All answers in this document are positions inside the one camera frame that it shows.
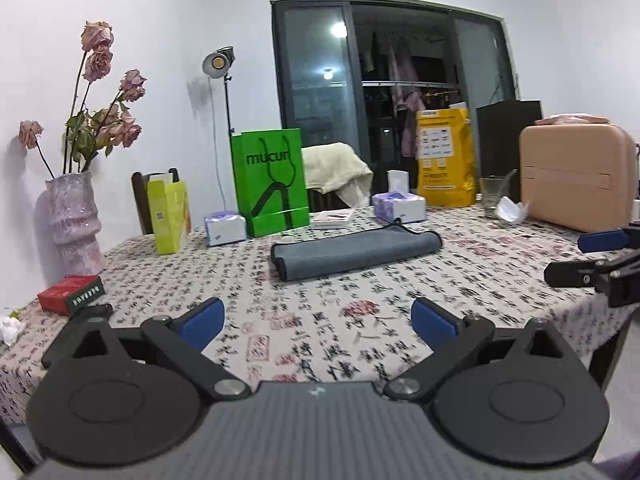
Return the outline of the grey microfibre towel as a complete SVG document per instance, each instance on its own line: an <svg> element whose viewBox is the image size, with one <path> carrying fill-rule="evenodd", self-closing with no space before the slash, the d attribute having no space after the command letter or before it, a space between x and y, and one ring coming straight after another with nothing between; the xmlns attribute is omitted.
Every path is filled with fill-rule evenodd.
<svg viewBox="0 0 640 480"><path fill-rule="evenodd" d="M418 233L393 223L323 240L273 244L270 259L280 280L292 282L423 257L441 249L442 238L436 232Z"/></svg>

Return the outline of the pink suitcase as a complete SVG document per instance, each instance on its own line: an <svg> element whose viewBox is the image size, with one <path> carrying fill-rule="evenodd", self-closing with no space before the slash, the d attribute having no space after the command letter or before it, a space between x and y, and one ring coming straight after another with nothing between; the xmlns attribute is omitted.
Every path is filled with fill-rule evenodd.
<svg viewBox="0 0 640 480"><path fill-rule="evenodd" d="M521 202L530 218L580 232L631 222L636 144L609 122L536 125L520 134Z"/></svg>

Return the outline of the crumpled white tissue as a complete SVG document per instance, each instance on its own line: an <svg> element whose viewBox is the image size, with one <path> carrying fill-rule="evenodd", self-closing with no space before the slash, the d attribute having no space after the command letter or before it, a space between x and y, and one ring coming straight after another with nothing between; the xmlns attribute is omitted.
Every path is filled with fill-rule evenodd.
<svg viewBox="0 0 640 480"><path fill-rule="evenodd" d="M496 216L507 224L516 226L524 222L528 217L529 203L514 203L509 196L502 196L496 206Z"/></svg>

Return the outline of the clear drinking glass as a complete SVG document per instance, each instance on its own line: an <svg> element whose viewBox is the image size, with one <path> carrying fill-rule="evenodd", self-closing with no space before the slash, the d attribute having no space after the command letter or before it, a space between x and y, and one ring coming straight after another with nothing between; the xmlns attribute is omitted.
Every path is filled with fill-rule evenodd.
<svg viewBox="0 0 640 480"><path fill-rule="evenodd" d="M505 176L480 177L480 202L486 218L498 218L498 203L508 194L510 181L517 172L518 170L512 169Z"/></svg>

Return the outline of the crumpled tissue table edge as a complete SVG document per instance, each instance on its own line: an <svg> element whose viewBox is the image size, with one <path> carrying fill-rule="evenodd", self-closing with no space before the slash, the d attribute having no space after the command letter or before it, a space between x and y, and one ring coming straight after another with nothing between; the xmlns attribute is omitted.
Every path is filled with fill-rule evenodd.
<svg viewBox="0 0 640 480"><path fill-rule="evenodd" d="M21 320L20 311L14 310L8 315L2 316L0 318L1 341L7 347L12 347L25 328L26 323Z"/></svg>

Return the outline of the black paper bag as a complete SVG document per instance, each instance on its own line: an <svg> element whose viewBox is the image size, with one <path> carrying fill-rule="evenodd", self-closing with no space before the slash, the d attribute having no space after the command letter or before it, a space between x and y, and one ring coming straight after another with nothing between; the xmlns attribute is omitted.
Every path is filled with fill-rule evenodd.
<svg viewBox="0 0 640 480"><path fill-rule="evenodd" d="M539 101L505 100L476 110L480 176L503 177L520 170L520 134L542 118ZM520 173L510 179L508 192L515 203L521 200Z"/></svg>

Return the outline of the calligraphy print tablecloth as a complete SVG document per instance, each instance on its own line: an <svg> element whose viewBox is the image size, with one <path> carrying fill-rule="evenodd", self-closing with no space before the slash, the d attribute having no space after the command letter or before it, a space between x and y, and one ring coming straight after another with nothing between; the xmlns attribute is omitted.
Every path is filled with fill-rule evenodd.
<svg viewBox="0 0 640 480"><path fill-rule="evenodd" d="M250 385L380 381L402 372L430 352L409 321L420 297L499 327L548 318L580 356L631 316L632 307L612 309L589 288L544 282L550 262L579 257L574 232L535 222L505 226L479 206L431 209L419 230L440 235L440 252L291 283L273 269L272 237L208 247L197 230L168 256L151 237L135 237L106 255L105 301L114 309L112 325L127 327L219 298L224 330L204 353Z"/></svg>

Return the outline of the purple tissue pack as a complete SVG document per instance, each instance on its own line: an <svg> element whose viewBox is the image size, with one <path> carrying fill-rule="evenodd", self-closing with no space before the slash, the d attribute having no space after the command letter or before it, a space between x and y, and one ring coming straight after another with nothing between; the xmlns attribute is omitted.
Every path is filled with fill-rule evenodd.
<svg viewBox="0 0 640 480"><path fill-rule="evenodd" d="M373 212L388 223L414 223L426 219L425 198L409 190L409 174L404 170L387 171L387 192L372 197Z"/></svg>
<svg viewBox="0 0 640 480"><path fill-rule="evenodd" d="M204 220L207 246L216 247L247 239L246 220L237 212L218 211Z"/></svg>

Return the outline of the purple tissue pack left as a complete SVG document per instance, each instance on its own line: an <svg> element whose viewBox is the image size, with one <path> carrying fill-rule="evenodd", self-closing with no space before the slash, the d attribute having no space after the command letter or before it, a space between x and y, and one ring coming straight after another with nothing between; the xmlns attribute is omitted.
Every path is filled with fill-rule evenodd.
<svg viewBox="0 0 640 480"><path fill-rule="evenodd" d="M207 246L216 247L247 239L246 220L237 212L218 211L204 220Z"/></svg>

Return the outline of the yellow-green paper bag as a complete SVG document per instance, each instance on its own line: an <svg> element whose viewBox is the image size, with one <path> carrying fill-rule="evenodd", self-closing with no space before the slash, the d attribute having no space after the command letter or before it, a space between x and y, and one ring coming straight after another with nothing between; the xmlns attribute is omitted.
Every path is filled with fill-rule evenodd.
<svg viewBox="0 0 640 480"><path fill-rule="evenodd" d="M191 232L189 195L186 182L175 179L176 174L153 174L148 194L150 216L156 252L171 255L180 252Z"/></svg>

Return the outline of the dark wooden chair left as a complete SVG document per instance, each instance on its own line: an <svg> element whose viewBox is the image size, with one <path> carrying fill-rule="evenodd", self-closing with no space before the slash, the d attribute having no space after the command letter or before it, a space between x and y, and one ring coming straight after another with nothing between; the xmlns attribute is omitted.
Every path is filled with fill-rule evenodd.
<svg viewBox="0 0 640 480"><path fill-rule="evenodd" d="M178 170L170 168L164 174L160 172L142 174L140 171L136 171L131 176L131 185L134 191L134 201L137 206L140 226L144 235L153 233L153 220L156 218L156 212L150 208L148 186L149 182L156 177L159 177L160 180L163 180L164 177L170 177L169 183L166 184L166 188L168 188L166 214L168 214L170 221L178 224L182 222L184 195L178 190Z"/></svg>

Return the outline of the pink hanging jacket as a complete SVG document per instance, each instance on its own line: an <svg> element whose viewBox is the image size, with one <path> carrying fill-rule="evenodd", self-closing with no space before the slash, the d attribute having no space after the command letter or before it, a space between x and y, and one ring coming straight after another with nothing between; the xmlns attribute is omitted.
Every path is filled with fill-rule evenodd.
<svg viewBox="0 0 640 480"><path fill-rule="evenodd" d="M416 114L425 110L422 93L419 90L409 90L401 92L396 99L396 110L399 114L404 114L401 119L402 133L400 139L400 151L402 157L416 157Z"/></svg>

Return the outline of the white product box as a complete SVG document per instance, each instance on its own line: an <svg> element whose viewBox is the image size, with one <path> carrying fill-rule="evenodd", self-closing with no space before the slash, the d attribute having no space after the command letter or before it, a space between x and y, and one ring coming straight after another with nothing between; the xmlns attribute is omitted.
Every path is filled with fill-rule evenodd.
<svg viewBox="0 0 640 480"><path fill-rule="evenodd" d="M309 225L316 230L345 229L354 218L355 212L352 208L314 212L310 215Z"/></svg>

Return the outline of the cream garment on chair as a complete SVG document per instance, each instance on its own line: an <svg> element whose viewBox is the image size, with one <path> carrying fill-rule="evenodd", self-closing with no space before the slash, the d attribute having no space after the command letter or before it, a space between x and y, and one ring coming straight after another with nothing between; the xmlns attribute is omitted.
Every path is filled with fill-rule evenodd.
<svg viewBox="0 0 640 480"><path fill-rule="evenodd" d="M349 208L370 204L373 171L342 142L302 148L307 190L323 195L335 193Z"/></svg>

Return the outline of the green mucun paper bag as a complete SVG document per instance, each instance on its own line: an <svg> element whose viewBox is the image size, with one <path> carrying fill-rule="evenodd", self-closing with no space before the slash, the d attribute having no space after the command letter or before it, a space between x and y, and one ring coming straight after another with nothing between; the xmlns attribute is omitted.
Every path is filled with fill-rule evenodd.
<svg viewBox="0 0 640 480"><path fill-rule="evenodd" d="M243 132L232 136L231 151L236 202L251 237L309 223L298 129Z"/></svg>

